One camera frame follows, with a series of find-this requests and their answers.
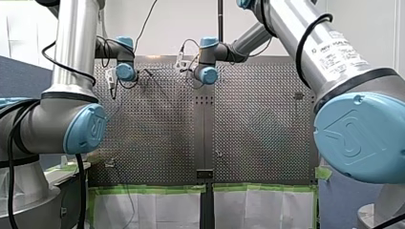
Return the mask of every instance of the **white wall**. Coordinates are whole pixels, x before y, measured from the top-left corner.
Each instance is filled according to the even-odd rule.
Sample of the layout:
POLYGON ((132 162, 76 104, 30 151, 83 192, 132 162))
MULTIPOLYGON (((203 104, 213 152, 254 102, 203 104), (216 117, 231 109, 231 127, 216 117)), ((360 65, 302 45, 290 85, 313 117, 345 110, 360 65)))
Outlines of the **white wall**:
POLYGON ((401 0, 328 0, 328 11, 334 15, 333 26, 370 63, 395 68, 398 2, 401 0))
MULTIPOLYGON (((110 37, 136 39, 153 0, 108 0, 110 37)), ((393 67, 405 75, 405 3, 401 0, 319 0, 317 7, 334 15, 333 26, 375 66, 393 67)), ((256 19, 224 0, 224 40, 232 42, 256 19)), ((33 1, 0 1, 0 55, 50 68, 40 51, 54 41, 57 21, 33 1)), ((159 0, 139 40, 139 55, 177 54, 186 38, 217 36, 217 0, 159 0)), ((187 46, 188 53, 198 50, 187 46)), ((273 40, 263 55, 287 55, 273 40)))
MULTIPOLYGON (((107 1, 106 27, 110 37, 138 37, 153 0, 107 1)), ((160 0, 139 40, 139 55, 176 55, 183 40, 218 36, 217 0, 160 0)), ((326 0, 318 8, 326 10, 326 0)), ((253 13, 242 10, 236 0, 224 0, 224 41, 232 42, 257 22, 253 13)), ((281 43, 274 40, 263 55, 288 55, 281 43)))
POLYGON ((0 1, 0 55, 51 68, 41 50, 55 40, 56 28, 54 16, 34 1, 0 1))

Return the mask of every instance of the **black pole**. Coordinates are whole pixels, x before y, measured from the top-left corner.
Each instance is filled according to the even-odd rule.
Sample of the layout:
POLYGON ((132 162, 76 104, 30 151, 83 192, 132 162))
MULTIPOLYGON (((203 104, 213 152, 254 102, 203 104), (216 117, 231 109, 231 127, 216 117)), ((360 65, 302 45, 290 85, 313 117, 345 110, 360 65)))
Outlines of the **black pole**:
POLYGON ((218 0, 218 40, 224 42, 224 0, 218 0))

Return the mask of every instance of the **pegboard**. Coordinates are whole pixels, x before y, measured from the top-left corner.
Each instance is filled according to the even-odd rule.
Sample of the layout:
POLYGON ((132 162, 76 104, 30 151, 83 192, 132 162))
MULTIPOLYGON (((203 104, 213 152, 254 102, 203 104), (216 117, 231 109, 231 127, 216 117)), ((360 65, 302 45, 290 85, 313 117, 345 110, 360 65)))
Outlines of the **pegboard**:
POLYGON ((117 100, 96 63, 95 92, 110 121, 90 185, 195 184, 197 169, 213 169, 213 182, 314 180, 313 99, 289 58, 220 64, 217 84, 200 90, 174 71, 175 61, 137 57, 137 68, 153 76, 141 73, 134 89, 118 90, 117 100))
POLYGON ((139 73, 138 85, 118 87, 116 100, 107 89, 105 68, 96 63, 95 92, 110 121, 89 174, 92 186, 196 183, 193 90, 173 70, 174 62, 144 60, 137 57, 137 68, 153 76, 139 73))
POLYGON ((223 67, 215 86, 214 182, 314 182, 312 106, 287 57, 223 67))

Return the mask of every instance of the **green tape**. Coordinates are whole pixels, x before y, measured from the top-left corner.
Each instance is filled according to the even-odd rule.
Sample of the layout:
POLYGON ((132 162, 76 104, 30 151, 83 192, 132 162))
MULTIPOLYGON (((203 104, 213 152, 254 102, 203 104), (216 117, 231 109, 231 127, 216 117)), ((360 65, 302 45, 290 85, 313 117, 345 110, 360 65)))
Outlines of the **green tape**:
POLYGON ((303 185, 275 185, 275 184, 214 184, 214 192, 242 192, 247 190, 275 191, 275 192, 293 192, 293 193, 311 193, 316 190, 316 186, 303 185))
POLYGON ((59 168, 59 165, 53 166, 49 169, 47 169, 45 172, 53 172, 53 171, 66 171, 66 172, 71 172, 77 170, 77 165, 76 164, 71 164, 71 165, 65 165, 62 168, 59 168))
POLYGON ((87 210, 87 218, 90 225, 95 224, 95 201, 96 201, 96 191, 89 189, 89 209, 87 210))
POLYGON ((214 192, 243 192, 247 190, 249 183, 219 183, 214 184, 214 192))
POLYGON ((315 168, 315 177, 318 179, 329 180, 331 176, 331 169, 319 166, 315 168))
POLYGON ((92 187, 89 191, 100 195, 120 194, 158 194, 158 195, 179 195, 179 194, 200 194, 205 192, 204 185, 186 186, 147 186, 147 185, 117 185, 111 187, 92 187))

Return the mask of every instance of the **light blue joint cap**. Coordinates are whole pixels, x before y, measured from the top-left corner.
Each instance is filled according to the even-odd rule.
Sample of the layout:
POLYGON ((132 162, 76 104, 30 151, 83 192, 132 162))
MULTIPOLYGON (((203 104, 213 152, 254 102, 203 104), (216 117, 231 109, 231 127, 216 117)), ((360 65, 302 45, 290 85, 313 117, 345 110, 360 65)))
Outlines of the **light blue joint cap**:
POLYGON ((203 84, 211 85, 217 81, 218 71, 213 67, 205 67, 200 70, 199 77, 203 84))
POLYGON ((107 114, 96 103, 84 107, 73 119, 63 140, 63 150, 68 155, 86 154, 101 143, 107 114))
POLYGON ((134 48, 134 40, 129 36, 118 36, 116 41, 128 47, 134 48))
POLYGON ((137 74, 134 68, 129 64, 121 63, 116 67, 116 75, 118 79, 125 82, 133 82, 137 79, 137 74))
POLYGON ((405 103, 384 94, 342 94, 315 118, 324 159, 347 177, 405 183, 405 103))
POLYGON ((20 102, 23 100, 27 100, 27 97, 8 97, 8 98, 0 98, 0 108, 9 106, 13 103, 20 102))
POLYGON ((251 0, 236 0, 238 7, 242 8, 244 10, 246 10, 250 6, 251 2, 252 2, 251 0))
POLYGON ((205 36, 200 41, 200 48, 205 49, 205 48, 213 47, 213 46, 218 45, 219 43, 220 42, 218 41, 217 37, 205 36))

